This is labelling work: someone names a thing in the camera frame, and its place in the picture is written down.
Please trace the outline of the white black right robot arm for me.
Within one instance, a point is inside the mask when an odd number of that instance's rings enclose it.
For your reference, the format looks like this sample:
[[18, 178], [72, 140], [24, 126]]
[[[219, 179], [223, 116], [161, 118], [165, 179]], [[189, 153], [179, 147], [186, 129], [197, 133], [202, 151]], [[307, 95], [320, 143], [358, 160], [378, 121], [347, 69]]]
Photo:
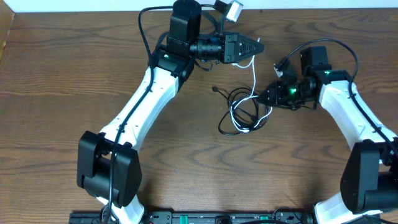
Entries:
[[397, 135], [369, 109], [347, 71], [310, 70], [301, 82], [276, 81], [258, 101], [288, 110], [320, 104], [348, 143], [340, 192], [314, 206], [316, 223], [348, 223], [397, 208]]

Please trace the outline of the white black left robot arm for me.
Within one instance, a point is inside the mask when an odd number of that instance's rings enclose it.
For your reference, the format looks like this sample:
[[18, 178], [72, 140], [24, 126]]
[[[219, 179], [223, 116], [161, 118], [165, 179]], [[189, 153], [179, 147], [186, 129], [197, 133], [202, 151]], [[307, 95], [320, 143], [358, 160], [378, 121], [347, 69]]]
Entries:
[[104, 207], [101, 223], [139, 223], [144, 207], [137, 198], [142, 180], [139, 151], [165, 105], [173, 99], [200, 62], [234, 64], [253, 58], [264, 46], [237, 32], [226, 32], [225, 22], [236, 22], [243, 5], [216, 1], [220, 18], [214, 31], [200, 32], [205, 6], [178, 0], [172, 5], [170, 28], [154, 49], [148, 49], [148, 68], [139, 88], [119, 114], [98, 133], [85, 132], [78, 143], [78, 186]]

